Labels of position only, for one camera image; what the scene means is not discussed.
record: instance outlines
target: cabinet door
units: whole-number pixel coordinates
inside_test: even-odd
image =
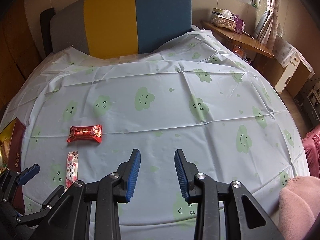
[[[291,62],[285,67],[285,70],[279,79],[278,83],[275,86],[275,89],[278,93],[281,93],[288,82],[290,81],[291,77],[293,76],[294,72],[296,71],[297,67],[292,64]]]

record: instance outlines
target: pink fabric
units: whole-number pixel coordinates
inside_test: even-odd
[[[310,175],[320,178],[320,125],[302,139]]]
[[[289,179],[279,195],[278,228],[286,240],[302,240],[320,212],[320,179]]]

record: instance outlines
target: wall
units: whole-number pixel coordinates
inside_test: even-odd
[[[24,0],[28,25],[35,44],[44,58],[39,14],[51,7],[59,11],[77,0]],[[192,0],[192,23],[201,27],[201,20],[210,20],[212,8],[228,9],[240,16],[246,23],[245,30],[253,33],[256,8],[240,0]]]
[[[19,91],[40,63],[23,0],[16,0],[0,22],[0,109]]]
[[[301,52],[315,72],[301,90],[305,97],[319,81],[310,80],[320,78],[320,31],[300,0],[281,0],[278,22],[285,30],[283,39]]]

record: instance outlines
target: desk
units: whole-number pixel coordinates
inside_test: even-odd
[[[202,27],[211,30],[212,33],[216,33],[221,38],[227,40],[231,43],[233,49],[234,45],[239,45],[242,49],[252,50],[269,58],[274,58],[272,51],[263,46],[259,41],[250,38],[245,34],[239,34],[233,31],[230,31],[227,28],[220,28],[215,26],[210,22],[201,21]]]

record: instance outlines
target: ornate tissue box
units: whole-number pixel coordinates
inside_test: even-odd
[[[234,20],[222,17],[221,15],[212,14],[211,23],[216,25],[217,27],[228,28],[231,31],[235,31],[236,22]]]

